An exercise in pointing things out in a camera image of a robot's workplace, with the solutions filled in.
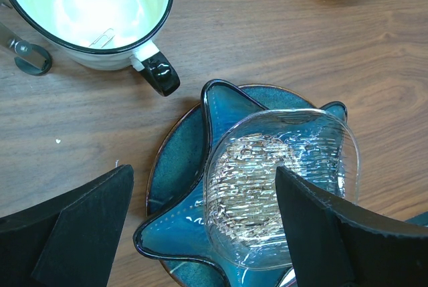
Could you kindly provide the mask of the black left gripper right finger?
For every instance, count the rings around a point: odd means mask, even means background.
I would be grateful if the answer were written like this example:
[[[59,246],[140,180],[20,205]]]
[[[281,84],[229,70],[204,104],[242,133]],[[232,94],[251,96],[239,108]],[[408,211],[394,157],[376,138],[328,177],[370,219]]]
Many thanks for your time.
[[[426,213],[392,219],[285,167],[275,183],[298,286],[427,285]]]

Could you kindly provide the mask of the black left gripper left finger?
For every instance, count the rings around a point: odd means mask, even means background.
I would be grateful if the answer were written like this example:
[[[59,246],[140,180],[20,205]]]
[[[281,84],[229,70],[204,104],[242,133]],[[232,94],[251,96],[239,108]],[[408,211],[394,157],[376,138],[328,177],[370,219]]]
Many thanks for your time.
[[[134,186],[120,165],[1,218],[2,286],[106,286]]]

